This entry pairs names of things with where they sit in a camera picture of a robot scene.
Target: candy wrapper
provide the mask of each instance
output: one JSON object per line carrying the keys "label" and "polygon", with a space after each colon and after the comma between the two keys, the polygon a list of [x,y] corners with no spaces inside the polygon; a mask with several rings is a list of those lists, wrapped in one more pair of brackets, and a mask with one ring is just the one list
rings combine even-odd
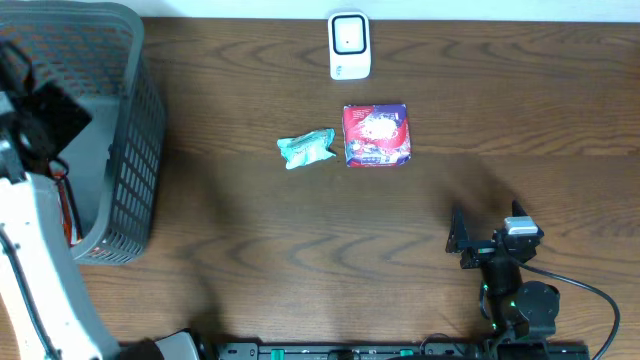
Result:
{"label": "candy wrapper", "polygon": [[278,140],[280,154],[287,160],[287,170],[336,156],[329,151],[335,136],[335,130],[322,129],[297,138]]}
{"label": "candy wrapper", "polygon": [[404,104],[345,106],[342,126],[349,167],[398,166],[411,158]]}

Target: green component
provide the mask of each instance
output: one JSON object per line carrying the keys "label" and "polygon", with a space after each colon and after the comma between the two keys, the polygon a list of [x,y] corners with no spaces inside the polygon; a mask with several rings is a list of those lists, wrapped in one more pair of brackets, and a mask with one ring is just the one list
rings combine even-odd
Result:
{"label": "green component", "polygon": [[284,350],[271,350],[271,360],[284,360]]}

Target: gray basket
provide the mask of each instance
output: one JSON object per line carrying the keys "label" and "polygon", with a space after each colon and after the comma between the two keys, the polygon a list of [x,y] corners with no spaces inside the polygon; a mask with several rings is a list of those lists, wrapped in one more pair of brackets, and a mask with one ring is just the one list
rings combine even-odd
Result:
{"label": "gray basket", "polygon": [[149,237],[166,115],[143,38],[142,21],[122,5],[0,3],[0,39],[32,59],[36,86],[55,80],[93,115],[60,154],[84,232],[71,248],[78,263],[127,263]]}

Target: square package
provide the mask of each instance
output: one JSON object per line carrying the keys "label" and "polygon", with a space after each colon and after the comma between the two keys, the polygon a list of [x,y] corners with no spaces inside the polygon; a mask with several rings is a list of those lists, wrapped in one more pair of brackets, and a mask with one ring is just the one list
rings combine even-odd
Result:
{"label": "square package", "polygon": [[349,167],[398,166],[411,158],[407,106],[345,106],[342,115]]}

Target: wooden table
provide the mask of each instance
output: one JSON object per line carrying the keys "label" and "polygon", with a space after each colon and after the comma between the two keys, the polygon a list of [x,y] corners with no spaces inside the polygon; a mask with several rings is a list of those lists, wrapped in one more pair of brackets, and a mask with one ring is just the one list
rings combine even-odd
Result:
{"label": "wooden table", "polygon": [[[371,76],[337,82],[324,21],[145,25],[169,111],[151,242],[130,265],[81,268],[119,339],[487,334],[480,271],[444,252],[450,209],[486,238],[517,197],[547,234],[531,264],[611,294],[607,358],[640,356],[640,26],[374,21]],[[342,107],[398,102],[413,158],[347,168]],[[338,156],[286,171],[276,140],[324,127]],[[611,308],[544,281],[562,294],[553,340],[595,354]],[[0,328],[16,357],[4,312]]]}

